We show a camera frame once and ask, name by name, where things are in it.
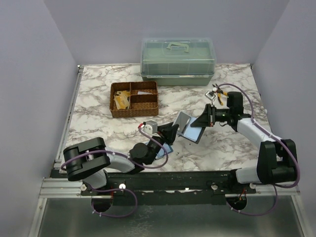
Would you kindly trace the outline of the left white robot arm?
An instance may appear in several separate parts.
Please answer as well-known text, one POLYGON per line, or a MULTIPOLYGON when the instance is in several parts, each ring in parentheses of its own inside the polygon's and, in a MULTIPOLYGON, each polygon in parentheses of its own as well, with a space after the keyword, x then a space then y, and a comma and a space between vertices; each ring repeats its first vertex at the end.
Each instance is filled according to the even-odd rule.
POLYGON ((104 195, 110 187, 104 168, 133 175, 163 167, 168 162, 166 146, 173 145, 178 128, 172 122, 160 126, 154 121, 141 123, 138 131, 149 141, 135 144, 127 154, 108 149, 101 137, 69 146, 63 150, 60 169, 66 171, 69 181, 83 180, 97 194, 104 195))

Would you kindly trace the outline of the black leather card holder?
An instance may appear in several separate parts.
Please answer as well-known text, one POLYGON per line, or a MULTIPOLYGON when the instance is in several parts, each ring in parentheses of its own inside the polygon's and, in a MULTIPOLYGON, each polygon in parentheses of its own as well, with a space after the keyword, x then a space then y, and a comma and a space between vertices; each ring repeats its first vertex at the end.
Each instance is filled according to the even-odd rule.
POLYGON ((196 120, 196 117, 190 116, 184 111, 178 113, 177 118, 173 124, 179 125, 177 135, 183 137, 193 143, 198 144, 205 128, 202 127, 191 127, 191 124, 196 120))

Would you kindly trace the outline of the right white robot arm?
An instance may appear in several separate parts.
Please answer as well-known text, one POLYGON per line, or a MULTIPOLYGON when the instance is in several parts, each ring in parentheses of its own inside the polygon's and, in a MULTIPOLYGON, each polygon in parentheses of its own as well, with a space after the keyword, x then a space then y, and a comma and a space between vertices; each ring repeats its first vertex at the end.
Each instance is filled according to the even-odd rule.
POLYGON ((243 96, 240 92, 228 92, 227 108, 218 109, 206 104, 202 114, 190 127, 212 127, 224 122, 242 134, 259 149, 255 167, 235 169, 233 178, 227 181, 228 190, 234 194, 245 188, 245 184, 277 184, 297 181, 296 146, 290 139, 280 139, 261 128, 250 114, 244 113, 243 96))

